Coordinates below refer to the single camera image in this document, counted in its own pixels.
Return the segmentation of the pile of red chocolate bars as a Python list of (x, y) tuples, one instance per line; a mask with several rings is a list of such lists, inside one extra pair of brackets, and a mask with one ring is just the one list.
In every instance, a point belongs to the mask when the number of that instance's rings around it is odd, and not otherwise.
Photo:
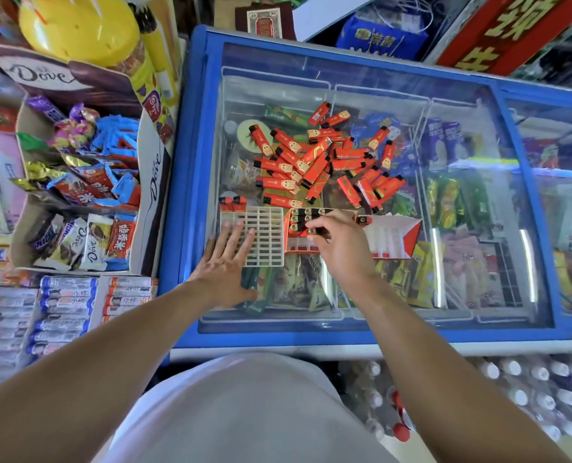
[(120, 161), (69, 165), (45, 186), (46, 190), (78, 207), (100, 207), (136, 211), (141, 204), (138, 170)]

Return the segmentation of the pile of blue candy packets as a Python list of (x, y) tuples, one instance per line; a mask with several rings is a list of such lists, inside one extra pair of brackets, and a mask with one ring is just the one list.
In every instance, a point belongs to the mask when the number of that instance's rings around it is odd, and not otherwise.
[(61, 170), (67, 171), (69, 165), (94, 164), (98, 160), (112, 160), (124, 162), (130, 168), (138, 170), (140, 178), (138, 164), (139, 130), (140, 122), (138, 119), (121, 115), (101, 116), (97, 122), (95, 137), (87, 147), (79, 149), (77, 153), (72, 153), (71, 149), (59, 150), (63, 164), (54, 171), (52, 177), (57, 177)]

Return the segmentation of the purple foil candy pile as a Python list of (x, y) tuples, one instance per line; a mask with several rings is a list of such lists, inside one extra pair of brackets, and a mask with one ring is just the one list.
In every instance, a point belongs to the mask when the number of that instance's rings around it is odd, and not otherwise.
[(72, 153), (77, 153), (95, 137), (101, 115), (83, 103), (74, 105), (67, 116), (43, 95), (29, 95), (25, 103), (53, 123), (54, 135), (47, 141), (49, 147), (56, 150), (71, 149)]

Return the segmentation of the brown bag with red label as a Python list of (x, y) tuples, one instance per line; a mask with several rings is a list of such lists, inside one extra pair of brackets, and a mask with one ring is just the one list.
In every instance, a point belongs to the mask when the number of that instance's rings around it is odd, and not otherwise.
[(296, 41), (291, 2), (235, 8), (235, 29), (256, 36)]

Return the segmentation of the person's white shirt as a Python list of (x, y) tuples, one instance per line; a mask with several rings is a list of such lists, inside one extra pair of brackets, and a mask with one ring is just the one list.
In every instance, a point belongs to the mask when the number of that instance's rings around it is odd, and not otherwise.
[(318, 367), (273, 353), (213, 359), (140, 397), (103, 463), (399, 463)]

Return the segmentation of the row of boxed lighters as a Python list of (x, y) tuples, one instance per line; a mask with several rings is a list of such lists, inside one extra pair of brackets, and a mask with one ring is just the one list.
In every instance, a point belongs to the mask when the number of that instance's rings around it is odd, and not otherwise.
[(329, 208), (298, 208), (291, 209), (285, 219), (287, 234), (291, 237), (299, 237), (299, 234), (308, 227), (308, 223), (321, 216), (327, 215), (333, 209)]

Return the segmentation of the person's right forearm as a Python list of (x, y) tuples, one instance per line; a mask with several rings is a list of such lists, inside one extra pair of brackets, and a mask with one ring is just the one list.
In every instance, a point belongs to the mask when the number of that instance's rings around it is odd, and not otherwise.
[(405, 410), (439, 463), (572, 463), (376, 273), (340, 285), (364, 314)]

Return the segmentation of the blue chest freezer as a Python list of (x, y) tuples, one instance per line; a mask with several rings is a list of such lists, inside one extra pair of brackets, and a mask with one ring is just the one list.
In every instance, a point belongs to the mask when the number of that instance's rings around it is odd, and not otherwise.
[[(374, 101), (374, 108), (384, 109), (390, 106), (380, 105), (383, 96), (417, 96), (429, 100), (427, 117), (432, 122), (430, 131), (420, 135), (422, 166), (492, 172), (493, 189), (500, 195), (496, 208), (506, 210), (505, 215), (513, 209), (526, 211), (521, 219), (534, 254), (537, 292), (544, 301), (534, 321), (503, 316), (501, 322), (491, 322), (477, 314), (429, 319), (425, 312), (413, 311), (464, 356), (572, 352), (571, 90), (204, 26), (193, 33), (187, 70), (160, 294), (191, 274), (206, 240), (220, 229), (221, 165), (214, 151), (220, 147), (215, 140), (223, 138), (217, 112), (226, 100), (274, 102), (314, 114), (322, 102)], [(250, 280), (249, 274), (245, 268), (243, 285), (259, 293), (257, 275)], [(344, 293), (337, 281), (336, 286)], [(243, 350), (316, 360), (380, 357), (353, 300), (349, 309), (315, 314), (259, 312), (258, 301), (204, 314), (175, 344), (171, 361)]]

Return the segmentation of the stack of blue-white packets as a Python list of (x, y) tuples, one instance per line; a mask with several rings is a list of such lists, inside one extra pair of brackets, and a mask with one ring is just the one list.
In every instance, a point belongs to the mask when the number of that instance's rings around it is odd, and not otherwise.
[(40, 281), (39, 314), (26, 354), (39, 358), (81, 338), (89, 330), (98, 279), (46, 275)]

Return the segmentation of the person's left hand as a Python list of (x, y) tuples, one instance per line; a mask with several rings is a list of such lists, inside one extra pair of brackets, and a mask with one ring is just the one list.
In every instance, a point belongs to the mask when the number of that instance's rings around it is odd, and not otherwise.
[(205, 311), (230, 309), (241, 302), (243, 265), (254, 241), (254, 230), (247, 234), (241, 248), (233, 253), (233, 226), (224, 225), (216, 238), (218, 259), (205, 261), (205, 250), (195, 270), (184, 283), (193, 289), (195, 300)]

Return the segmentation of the pile of white chocolate bars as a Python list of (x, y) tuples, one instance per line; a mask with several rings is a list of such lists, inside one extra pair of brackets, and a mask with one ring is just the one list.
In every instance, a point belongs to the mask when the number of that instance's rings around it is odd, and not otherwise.
[(50, 214), (28, 240), (33, 266), (59, 272), (128, 271), (137, 217)]

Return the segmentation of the red-capped plastic bottle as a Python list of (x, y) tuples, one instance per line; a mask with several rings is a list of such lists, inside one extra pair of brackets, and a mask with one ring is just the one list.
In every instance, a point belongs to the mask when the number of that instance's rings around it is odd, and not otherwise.
[(398, 416), (395, 423), (391, 426), (391, 430), (398, 441), (406, 443), (411, 438), (411, 432), (414, 431), (413, 422), (405, 410), (399, 391), (394, 389), (389, 393), (388, 397), (390, 398), (390, 405)]

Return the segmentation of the yellow tube with black cap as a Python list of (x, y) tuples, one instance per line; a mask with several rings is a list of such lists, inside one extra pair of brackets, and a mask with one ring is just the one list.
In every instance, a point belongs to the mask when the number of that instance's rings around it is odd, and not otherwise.
[(166, 7), (158, 0), (147, 4), (128, 2), (134, 12), (142, 39), (147, 47), (156, 72), (156, 79), (162, 91), (162, 98), (169, 108), (178, 104), (178, 61), (177, 45), (172, 28), (166, 21)]

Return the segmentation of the person's left forearm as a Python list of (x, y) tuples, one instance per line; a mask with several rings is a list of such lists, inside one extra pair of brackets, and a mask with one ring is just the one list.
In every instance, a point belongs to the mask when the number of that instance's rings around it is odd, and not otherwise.
[(0, 384), (0, 463), (91, 463), (206, 312), (184, 284)]

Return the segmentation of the pile of red lighters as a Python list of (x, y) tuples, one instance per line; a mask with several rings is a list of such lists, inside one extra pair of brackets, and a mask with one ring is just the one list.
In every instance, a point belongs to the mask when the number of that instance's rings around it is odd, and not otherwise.
[(309, 128), (293, 136), (278, 127), (266, 131), (255, 121), (248, 126), (259, 154), (250, 167), (262, 204), (309, 214), (344, 201), (347, 209), (376, 214), (387, 212), (389, 201), (408, 186), (404, 175), (391, 170), (406, 145), (391, 117), (368, 114), (364, 124), (351, 125), (350, 111), (329, 115), (328, 102), (308, 118), (280, 107), (274, 112)]

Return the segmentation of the person's right hand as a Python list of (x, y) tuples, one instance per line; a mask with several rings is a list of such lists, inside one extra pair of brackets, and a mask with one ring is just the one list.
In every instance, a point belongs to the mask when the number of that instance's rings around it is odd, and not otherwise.
[(380, 279), (364, 230), (351, 214), (333, 210), (310, 221), (308, 227), (325, 227), (330, 236), (328, 248), (319, 248), (330, 275), (353, 299), (377, 290)]

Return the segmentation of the stack of orange-white packets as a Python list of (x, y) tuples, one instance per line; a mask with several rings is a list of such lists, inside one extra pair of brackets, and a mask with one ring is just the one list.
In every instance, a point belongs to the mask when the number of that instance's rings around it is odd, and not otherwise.
[(100, 304), (99, 323), (153, 300), (157, 296), (159, 281), (150, 277), (108, 277), (104, 279), (104, 300)]

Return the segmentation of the brown chocolate display carton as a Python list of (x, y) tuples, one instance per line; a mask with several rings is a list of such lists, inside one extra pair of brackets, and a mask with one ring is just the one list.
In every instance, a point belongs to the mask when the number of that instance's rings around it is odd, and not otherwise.
[(158, 137), (152, 115), (133, 92), (129, 78), (89, 63), (66, 63), (18, 46), (0, 44), (0, 69), (28, 95), (43, 95), (67, 112), (83, 103), (105, 115), (138, 118), (138, 164), (141, 199), (130, 246), (129, 269), (103, 272), (112, 276), (153, 276), (158, 271), (165, 198), (175, 139)]

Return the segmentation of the yellow round balloon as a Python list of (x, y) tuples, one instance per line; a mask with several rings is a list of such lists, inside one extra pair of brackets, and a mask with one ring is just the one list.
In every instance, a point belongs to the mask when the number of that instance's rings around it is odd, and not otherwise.
[(141, 41), (124, 0), (22, 0), (19, 27), (36, 52), (104, 68), (126, 61)]

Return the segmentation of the blue printed bag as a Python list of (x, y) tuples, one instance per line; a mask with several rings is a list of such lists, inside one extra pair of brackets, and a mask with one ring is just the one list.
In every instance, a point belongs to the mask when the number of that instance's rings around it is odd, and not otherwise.
[(415, 60), (428, 39), (419, 14), (381, 12), (353, 14), (336, 41), (336, 48), (379, 57)]

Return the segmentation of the stack of pale packets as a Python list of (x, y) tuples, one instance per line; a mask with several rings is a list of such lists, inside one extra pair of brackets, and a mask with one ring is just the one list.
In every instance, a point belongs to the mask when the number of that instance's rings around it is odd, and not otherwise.
[(0, 383), (29, 363), (29, 336), (41, 315), (39, 290), (0, 286)]

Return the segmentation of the white plastic grid tray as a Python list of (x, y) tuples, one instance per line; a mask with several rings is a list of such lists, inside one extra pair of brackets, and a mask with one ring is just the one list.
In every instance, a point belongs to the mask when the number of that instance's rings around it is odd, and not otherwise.
[(220, 211), (220, 228), (230, 223), (241, 222), (243, 232), (237, 250), (241, 248), (247, 234), (254, 230), (254, 241), (246, 257), (245, 268), (277, 268), (285, 265), (284, 255), (284, 211), (272, 206), (247, 206), (243, 211)]

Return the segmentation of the red lighter display box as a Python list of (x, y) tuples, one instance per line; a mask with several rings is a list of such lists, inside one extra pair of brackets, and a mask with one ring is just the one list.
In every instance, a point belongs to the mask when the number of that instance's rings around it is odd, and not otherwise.
[[(307, 236), (288, 236), (285, 219), (289, 211), (287, 211), (283, 219), (284, 253), (319, 255), (319, 249), (310, 246)], [(360, 215), (355, 210), (344, 210), (344, 212), (351, 214), (353, 218)], [(360, 227), (366, 234), (374, 259), (404, 260), (412, 257), (422, 227), (421, 219), (392, 214), (368, 216), (373, 218), (373, 222), (370, 225)]]

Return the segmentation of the group of white-capped bottles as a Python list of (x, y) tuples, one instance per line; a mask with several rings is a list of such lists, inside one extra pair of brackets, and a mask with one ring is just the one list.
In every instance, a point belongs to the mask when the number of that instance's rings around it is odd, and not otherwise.
[[(468, 361), (553, 441), (572, 437), (572, 353)], [(391, 426), (398, 416), (388, 396), (397, 386), (388, 366), (379, 360), (339, 361), (337, 376), (343, 381), (343, 404), (364, 427), (378, 440), (396, 439)]]

